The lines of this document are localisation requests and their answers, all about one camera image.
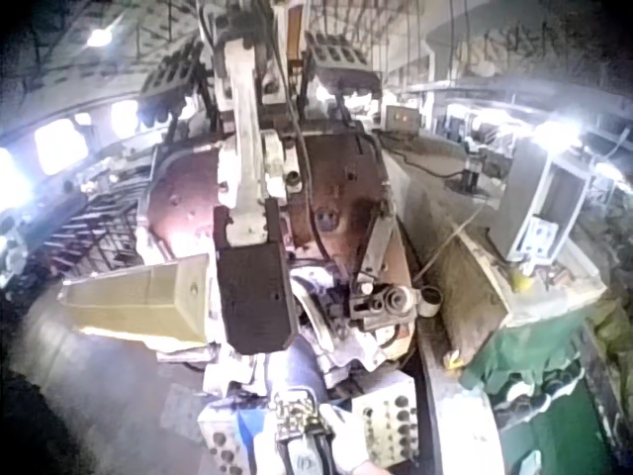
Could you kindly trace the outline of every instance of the electrical box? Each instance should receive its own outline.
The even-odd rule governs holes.
[[[549,153],[531,139],[516,145],[489,238],[508,261],[549,265],[576,222],[591,177],[590,163]]]
[[[385,106],[383,130],[417,135],[421,121],[422,116],[417,109],[402,106]]]

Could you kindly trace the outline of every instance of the metal bracket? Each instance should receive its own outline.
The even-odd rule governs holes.
[[[370,225],[370,234],[363,251],[363,259],[356,269],[353,293],[369,295],[374,290],[374,283],[385,260],[387,246],[396,226],[396,214],[393,204],[386,200],[374,210]]]

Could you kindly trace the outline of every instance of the bolt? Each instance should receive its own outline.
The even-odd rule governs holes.
[[[371,282],[363,282],[358,286],[358,290],[363,295],[371,295],[371,293],[374,291],[374,284],[372,284]]]
[[[297,186],[301,183],[301,175],[293,170],[286,175],[286,186]]]

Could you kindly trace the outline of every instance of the cable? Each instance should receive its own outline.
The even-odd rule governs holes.
[[[261,4],[258,5],[260,8],[260,12],[263,15],[263,6]],[[288,108],[288,114],[290,115],[291,122],[293,124],[293,129],[295,130],[295,134],[297,135],[297,140],[299,142],[299,147],[301,149],[301,153],[304,156],[304,160],[306,161],[306,207],[308,212],[308,221],[310,223],[310,228],[315,238],[316,247],[320,252],[321,256],[324,260],[331,261],[331,257],[323,244],[322,239],[320,238],[320,234],[317,228],[317,222],[315,220],[315,212],[313,211],[313,173],[312,168],[310,166],[310,156],[308,155],[308,147],[306,146],[306,140],[304,139],[304,135],[301,131],[301,126],[299,125],[299,120],[297,119],[297,114],[293,107],[293,102],[290,97],[290,90],[288,89],[288,82],[286,81],[286,76],[284,74],[283,62],[281,59],[281,53],[279,53],[279,48],[275,39],[272,35],[272,32],[266,25],[266,22],[263,23],[264,30],[266,31],[266,37],[270,47],[273,49],[275,55],[275,61],[277,62],[277,67],[279,69],[279,75],[281,77],[281,83],[284,86],[284,96],[286,99],[286,107]]]
[[[617,143],[615,144],[615,147],[607,155],[603,156],[601,159],[602,160],[609,160],[611,158],[611,156],[614,153],[617,152],[617,150],[624,143],[624,141],[626,141],[626,139],[629,137],[630,133],[631,133],[631,130],[628,127],[626,129],[624,129],[622,131],[622,134],[620,134],[620,138],[618,139]]]
[[[189,369],[189,370],[191,370],[191,371],[193,371],[195,373],[204,373],[205,372],[205,368],[200,368],[200,367],[196,366],[195,364],[191,364],[191,363],[189,363],[187,361],[183,361],[182,365],[185,368],[187,368],[187,369]]]
[[[205,39],[209,43],[209,48],[213,49],[213,38],[211,37],[209,25],[207,25],[207,20],[205,20],[205,6],[200,4],[200,0],[196,0],[196,8],[198,11],[198,22],[200,24],[200,29],[202,30]]]
[[[425,166],[420,165],[419,163],[414,163],[414,162],[410,161],[408,159],[408,157],[404,153],[402,153],[401,151],[397,151],[397,150],[394,150],[392,148],[389,148],[388,146],[386,146],[383,143],[383,140],[381,139],[380,134],[378,135],[378,140],[380,141],[380,145],[381,145],[382,148],[384,148],[389,153],[393,153],[394,155],[397,155],[397,156],[401,157],[406,165],[412,166],[413,168],[417,168],[419,170],[422,170],[423,172],[428,173],[429,175],[434,176],[435,178],[440,178],[442,180],[446,180],[448,178],[453,178],[454,176],[458,176],[458,175],[461,175],[462,173],[464,173],[464,170],[459,170],[459,171],[456,171],[454,173],[449,173],[447,175],[442,175],[440,173],[437,173],[436,171],[431,170],[430,168],[426,168]]]
[[[471,19],[468,15],[468,0],[464,0],[464,17],[466,19],[466,71],[471,69]]]
[[[451,10],[451,51],[448,55],[448,80],[453,80],[453,54],[455,53],[455,11],[453,9],[453,0],[449,0]]]
[[[396,324],[396,326],[394,327],[394,334],[392,335],[391,338],[389,338],[387,341],[385,341],[384,343],[382,343],[380,345],[380,347],[382,349],[387,349],[389,348],[392,344],[394,344],[396,342],[396,340],[398,339],[398,333],[400,333],[400,324]]]
[[[413,282],[418,282],[422,278],[422,276],[428,271],[428,269],[430,269],[431,266],[435,263],[435,261],[439,257],[439,254],[442,253],[442,251],[449,244],[449,242],[456,235],[458,235],[460,232],[462,232],[464,230],[464,228],[466,228],[475,218],[477,218],[477,216],[484,210],[484,208],[486,208],[487,204],[488,204],[487,201],[484,202],[482,204],[482,206],[480,206],[477,210],[475,210],[475,213],[473,213],[468,220],[466,220],[464,223],[462,223],[460,226],[458,226],[455,229],[455,231],[453,231],[453,233],[451,233],[451,235],[449,237],[447,237],[446,240],[439,247],[437,247],[437,250],[433,253],[433,256],[429,259],[429,261],[426,262],[426,265],[424,267],[422,267],[422,270],[420,270],[417,274],[415,274],[415,277],[413,277]]]

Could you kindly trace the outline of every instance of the bright light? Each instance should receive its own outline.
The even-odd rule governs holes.
[[[621,181],[616,186],[627,195],[633,195],[633,187],[631,187],[631,185],[629,185],[627,182]]]
[[[88,156],[86,139],[75,131],[69,119],[59,119],[35,133],[42,171],[54,175]]]
[[[326,102],[329,101],[330,99],[333,99],[334,96],[332,94],[330,94],[327,89],[325,89],[323,86],[319,86],[316,89],[316,98],[320,100],[320,102]]]
[[[398,98],[396,94],[391,91],[385,91],[383,93],[383,106],[396,106],[398,105]]]
[[[181,121],[187,121],[191,119],[196,113],[196,105],[194,104],[194,100],[191,97],[185,97],[185,107],[183,107],[182,112],[178,119]]]
[[[473,118],[473,123],[471,124],[471,128],[475,132],[478,132],[481,127],[482,127],[482,120],[479,117],[475,116]]]
[[[597,163],[595,165],[595,173],[616,182],[624,181],[624,175],[622,172],[608,161]]]
[[[365,94],[364,96],[359,96],[356,93],[352,94],[349,97],[345,98],[345,107],[347,109],[356,109],[358,107],[367,107],[369,103],[372,102],[371,93]]]
[[[138,102],[134,100],[116,102],[110,112],[112,129],[119,139],[129,139],[136,133]]]
[[[446,115],[455,119],[466,119],[470,109],[462,104],[449,104],[446,108]]]
[[[16,169],[9,150],[0,148],[0,212],[20,207],[30,199],[30,183]]]
[[[575,124],[545,122],[534,129],[533,140],[550,153],[562,153],[570,146],[580,146],[581,128]]]
[[[502,109],[484,109],[477,113],[478,117],[484,124],[491,126],[500,126],[512,120],[508,112]]]
[[[92,126],[92,118],[87,112],[75,114],[75,122],[80,126]]]
[[[86,45],[91,48],[102,48],[106,45],[109,45],[111,41],[112,32],[110,31],[110,29],[97,29],[92,31]]]

